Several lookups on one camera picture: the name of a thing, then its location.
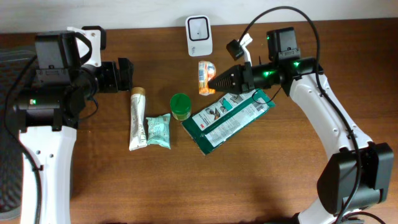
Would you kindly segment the orange snack packet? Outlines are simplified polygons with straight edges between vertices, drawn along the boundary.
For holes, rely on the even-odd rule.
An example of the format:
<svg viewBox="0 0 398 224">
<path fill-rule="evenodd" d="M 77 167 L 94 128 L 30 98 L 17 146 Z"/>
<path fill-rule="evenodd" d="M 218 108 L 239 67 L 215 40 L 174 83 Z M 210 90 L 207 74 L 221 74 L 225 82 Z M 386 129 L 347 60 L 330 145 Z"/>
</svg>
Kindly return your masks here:
<svg viewBox="0 0 398 224">
<path fill-rule="evenodd" d="M 199 61 L 198 63 L 198 90 L 199 94 L 208 96 L 216 91 L 209 87 L 208 83 L 216 76 L 216 67 L 209 61 Z"/>
</svg>

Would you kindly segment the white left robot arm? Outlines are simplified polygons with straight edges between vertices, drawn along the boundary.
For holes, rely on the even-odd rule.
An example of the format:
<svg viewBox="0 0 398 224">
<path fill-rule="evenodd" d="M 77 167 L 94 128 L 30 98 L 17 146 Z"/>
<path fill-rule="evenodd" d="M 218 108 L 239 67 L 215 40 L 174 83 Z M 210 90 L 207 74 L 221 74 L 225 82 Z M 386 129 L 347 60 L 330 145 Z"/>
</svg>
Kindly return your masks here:
<svg viewBox="0 0 398 224">
<path fill-rule="evenodd" d="M 29 76 L 13 112 L 21 145 L 21 223 L 70 223 L 72 155 L 81 112 L 97 93 L 132 90 L 133 63 L 104 62 L 99 26 L 43 32 L 22 73 Z"/>
</svg>

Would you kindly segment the green 3M wipes package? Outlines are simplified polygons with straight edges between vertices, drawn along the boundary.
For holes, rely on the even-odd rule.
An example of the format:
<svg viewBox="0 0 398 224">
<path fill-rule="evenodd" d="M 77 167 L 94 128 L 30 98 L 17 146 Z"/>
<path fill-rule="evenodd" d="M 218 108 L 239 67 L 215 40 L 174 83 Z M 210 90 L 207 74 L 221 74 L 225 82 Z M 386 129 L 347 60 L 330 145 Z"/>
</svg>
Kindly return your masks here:
<svg viewBox="0 0 398 224">
<path fill-rule="evenodd" d="M 182 126 L 207 155 L 274 106 L 260 89 L 240 95 L 227 93 L 183 121 Z"/>
</svg>

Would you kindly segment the mint green tissue pack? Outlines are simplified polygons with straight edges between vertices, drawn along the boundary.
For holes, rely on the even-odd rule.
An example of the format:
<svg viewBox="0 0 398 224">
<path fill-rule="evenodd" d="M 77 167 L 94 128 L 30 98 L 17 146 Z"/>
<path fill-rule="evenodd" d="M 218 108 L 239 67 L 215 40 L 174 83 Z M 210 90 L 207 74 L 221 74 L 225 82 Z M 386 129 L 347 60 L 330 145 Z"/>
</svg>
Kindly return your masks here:
<svg viewBox="0 0 398 224">
<path fill-rule="evenodd" d="M 170 145 L 170 113 L 158 116 L 147 117 L 148 125 L 148 145 L 159 145 L 171 149 Z"/>
</svg>

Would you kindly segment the white tube brown cap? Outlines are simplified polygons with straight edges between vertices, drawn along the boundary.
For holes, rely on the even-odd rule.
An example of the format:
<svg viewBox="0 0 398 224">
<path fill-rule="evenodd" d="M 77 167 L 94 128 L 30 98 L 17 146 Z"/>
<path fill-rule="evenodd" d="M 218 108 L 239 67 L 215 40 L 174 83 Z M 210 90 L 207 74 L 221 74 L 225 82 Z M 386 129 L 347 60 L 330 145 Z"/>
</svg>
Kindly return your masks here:
<svg viewBox="0 0 398 224">
<path fill-rule="evenodd" d="M 129 150 L 135 151 L 147 146 L 144 128 L 144 113 L 146 107 L 146 91 L 143 87 L 135 87 L 131 91 L 131 128 Z"/>
</svg>

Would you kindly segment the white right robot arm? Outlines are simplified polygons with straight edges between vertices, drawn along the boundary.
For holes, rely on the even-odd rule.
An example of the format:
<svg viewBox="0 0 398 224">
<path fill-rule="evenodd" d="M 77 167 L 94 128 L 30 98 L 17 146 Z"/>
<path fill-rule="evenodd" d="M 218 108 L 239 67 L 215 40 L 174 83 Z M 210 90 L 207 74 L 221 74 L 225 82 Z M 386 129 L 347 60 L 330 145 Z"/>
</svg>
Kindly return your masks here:
<svg viewBox="0 0 398 224">
<path fill-rule="evenodd" d="M 209 82 L 226 93 L 247 93 L 274 85 L 283 88 L 305 113 L 318 134 L 328 163 L 317 181 L 318 197 L 292 223 L 359 223 L 367 209 L 386 200 L 394 153 L 386 143 L 376 144 L 349 117 L 331 90 L 314 58 L 303 58 L 295 31 L 288 27 L 267 33 L 269 63 L 253 65 L 247 49 L 251 38 L 233 40 L 227 50 L 244 57 Z"/>
</svg>

